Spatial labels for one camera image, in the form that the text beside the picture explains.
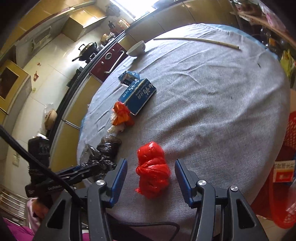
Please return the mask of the left hand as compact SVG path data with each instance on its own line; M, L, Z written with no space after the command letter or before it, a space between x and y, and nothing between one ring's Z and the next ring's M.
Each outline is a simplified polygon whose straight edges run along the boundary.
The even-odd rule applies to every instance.
M26 204L28 226L36 233L49 209L38 198L30 198Z

